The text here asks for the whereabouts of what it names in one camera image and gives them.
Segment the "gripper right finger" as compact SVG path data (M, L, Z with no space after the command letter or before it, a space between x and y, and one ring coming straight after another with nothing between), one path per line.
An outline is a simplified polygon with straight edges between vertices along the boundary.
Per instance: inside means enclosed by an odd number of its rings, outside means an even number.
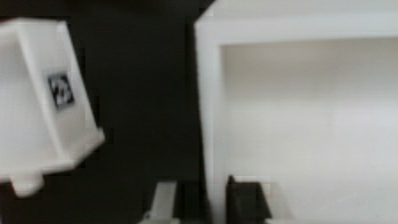
M278 224L291 219L291 209L278 186L227 177L225 224Z

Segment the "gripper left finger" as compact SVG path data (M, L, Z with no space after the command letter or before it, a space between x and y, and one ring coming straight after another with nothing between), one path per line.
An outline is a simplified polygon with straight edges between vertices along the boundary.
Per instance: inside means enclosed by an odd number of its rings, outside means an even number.
M204 224L200 186L191 181L156 183L150 208L140 224Z

